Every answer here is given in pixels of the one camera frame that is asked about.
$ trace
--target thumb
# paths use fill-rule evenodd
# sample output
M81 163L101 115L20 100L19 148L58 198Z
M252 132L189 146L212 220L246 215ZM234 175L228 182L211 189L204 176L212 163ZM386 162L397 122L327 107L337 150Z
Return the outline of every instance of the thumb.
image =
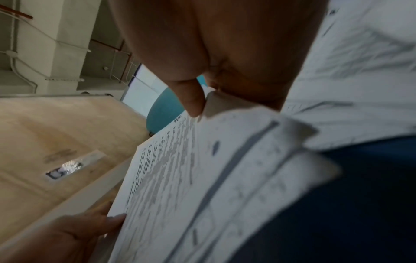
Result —
M77 239L91 239L116 231L124 222L125 214L107 217L101 214L79 214L58 218L52 227L59 232L73 235Z
M191 117L197 117L202 113L205 95L198 80L166 81L165 83L175 93Z

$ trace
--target teal chair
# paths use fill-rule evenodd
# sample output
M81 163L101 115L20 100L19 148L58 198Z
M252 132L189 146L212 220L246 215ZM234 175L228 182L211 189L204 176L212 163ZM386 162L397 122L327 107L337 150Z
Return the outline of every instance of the teal chair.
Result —
M201 85L207 85L203 76L197 79ZM146 120L147 130L156 134L181 115L184 110L173 91L170 88L165 89L150 108Z

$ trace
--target concrete pillar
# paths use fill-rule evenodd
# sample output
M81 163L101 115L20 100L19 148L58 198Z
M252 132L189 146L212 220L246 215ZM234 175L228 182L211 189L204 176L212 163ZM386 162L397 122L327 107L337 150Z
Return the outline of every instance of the concrete pillar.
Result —
M101 0L21 0L17 70L38 94L75 94Z

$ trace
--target wooden table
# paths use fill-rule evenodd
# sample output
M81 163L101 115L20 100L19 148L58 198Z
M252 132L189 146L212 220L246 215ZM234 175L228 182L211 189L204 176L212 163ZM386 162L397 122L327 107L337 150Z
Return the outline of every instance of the wooden table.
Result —
M105 189L114 198L129 159L149 138L145 123L107 96L0 98L0 244L61 206L60 213L84 210ZM105 156L58 180L46 176L94 151ZM78 203L68 206L72 199Z

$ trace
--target hand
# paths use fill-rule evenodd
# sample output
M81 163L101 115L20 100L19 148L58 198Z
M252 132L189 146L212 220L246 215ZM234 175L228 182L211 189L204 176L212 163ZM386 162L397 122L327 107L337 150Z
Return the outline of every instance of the hand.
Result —
M134 55L195 117L196 80L280 110L328 0L110 0Z
M121 227L125 215L108 218L111 203L95 211L58 218L2 251L1 263L88 262L98 238Z

